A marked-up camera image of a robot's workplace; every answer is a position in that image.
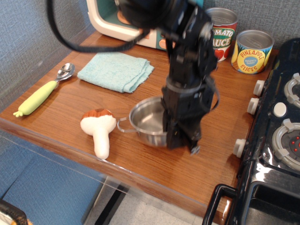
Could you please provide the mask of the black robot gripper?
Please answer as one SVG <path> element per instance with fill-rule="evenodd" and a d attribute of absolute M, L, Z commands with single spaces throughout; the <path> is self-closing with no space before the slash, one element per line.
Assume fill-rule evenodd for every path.
<path fill-rule="evenodd" d="M 183 88 L 167 81 L 162 93 L 161 103 L 165 109 L 163 131 L 167 132 L 167 148 L 188 147 L 191 155 L 198 154 L 198 141 L 202 137 L 201 120 L 210 111 L 213 90 L 206 82 Z"/>

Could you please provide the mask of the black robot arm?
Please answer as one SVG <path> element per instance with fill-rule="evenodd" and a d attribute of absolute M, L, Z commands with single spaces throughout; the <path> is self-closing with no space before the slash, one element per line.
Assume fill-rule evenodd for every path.
<path fill-rule="evenodd" d="M 162 88 L 163 130 L 169 149 L 187 146 L 199 152 L 200 123 L 216 108 L 219 92 L 211 77 L 217 66 L 213 22 L 190 0 L 118 0 L 125 19 L 144 32 L 158 30 L 165 37 L 170 69 Z"/>

